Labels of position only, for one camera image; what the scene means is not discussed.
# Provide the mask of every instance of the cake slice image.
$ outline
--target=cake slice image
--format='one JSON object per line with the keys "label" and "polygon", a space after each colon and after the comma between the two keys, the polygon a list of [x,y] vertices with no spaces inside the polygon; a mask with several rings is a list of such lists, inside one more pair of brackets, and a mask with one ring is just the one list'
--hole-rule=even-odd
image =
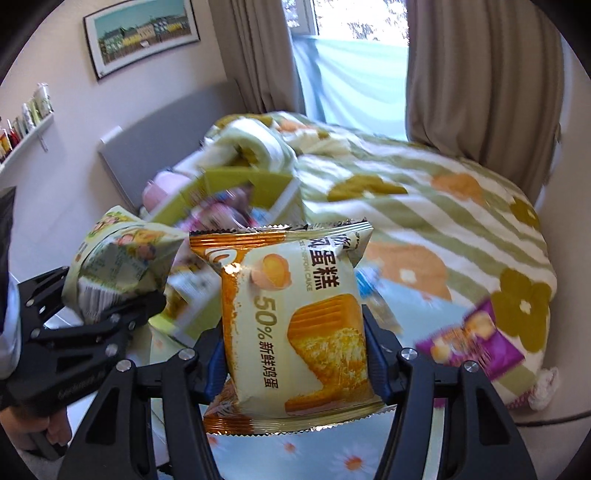
{"label": "cake slice image", "polygon": [[287,339],[323,384],[321,390],[285,402],[287,413],[372,397],[363,316],[353,295],[337,295],[296,310],[287,329]]}
{"label": "cake slice image", "polygon": [[263,290],[283,290],[291,285],[289,263],[281,255],[269,254],[254,266],[251,278]]}

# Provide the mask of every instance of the white daisy pattern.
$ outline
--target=white daisy pattern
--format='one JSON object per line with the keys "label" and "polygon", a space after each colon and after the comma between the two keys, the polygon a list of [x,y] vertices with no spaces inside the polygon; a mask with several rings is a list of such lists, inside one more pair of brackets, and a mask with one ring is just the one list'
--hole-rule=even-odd
{"label": "white daisy pattern", "polygon": [[330,471],[335,480],[371,480],[379,465],[379,452],[371,445],[355,444],[335,455]]}
{"label": "white daisy pattern", "polygon": [[423,291],[419,291],[418,293],[418,301],[423,305],[423,307],[433,310],[441,310],[441,303],[437,297],[433,295],[429,295]]}
{"label": "white daisy pattern", "polygon": [[224,438],[222,435],[210,435],[208,433],[207,441],[209,442],[209,447],[212,450],[213,457],[217,461],[226,452],[226,444],[224,442]]}
{"label": "white daisy pattern", "polygon": [[296,460],[301,456],[301,445],[296,435],[277,436],[279,455],[286,460]]}

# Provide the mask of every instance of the headboard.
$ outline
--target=headboard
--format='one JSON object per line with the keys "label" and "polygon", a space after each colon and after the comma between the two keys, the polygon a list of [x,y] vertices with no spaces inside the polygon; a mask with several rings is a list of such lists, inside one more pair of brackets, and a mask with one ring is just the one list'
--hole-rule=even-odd
{"label": "headboard", "polygon": [[235,80],[162,107],[102,145],[99,153],[121,194],[138,210],[146,182],[198,150],[213,123],[230,113],[246,113]]}

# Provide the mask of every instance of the window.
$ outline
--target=window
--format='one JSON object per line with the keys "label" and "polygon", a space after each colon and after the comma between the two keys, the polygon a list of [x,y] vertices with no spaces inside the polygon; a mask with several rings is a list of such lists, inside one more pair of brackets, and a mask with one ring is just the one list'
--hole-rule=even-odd
{"label": "window", "polygon": [[283,0],[294,34],[408,45],[405,0]]}
{"label": "window", "polygon": [[406,0],[282,0],[306,115],[406,140]]}

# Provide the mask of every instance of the purple snack package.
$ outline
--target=purple snack package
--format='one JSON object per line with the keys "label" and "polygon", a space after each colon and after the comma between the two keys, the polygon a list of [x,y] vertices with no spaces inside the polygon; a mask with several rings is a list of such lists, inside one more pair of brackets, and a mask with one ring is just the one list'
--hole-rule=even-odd
{"label": "purple snack package", "polygon": [[252,226],[250,202],[253,185],[215,193],[202,201],[189,216],[176,225],[183,232],[197,230],[225,230]]}
{"label": "purple snack package", "polygon": [[467,315],[462,326],[436,332],[417,342],[416,347],[438,364],[459,367],[467,360],[474,360],[491,381],[506,374],[525,358],[497,330],[490,299]]}

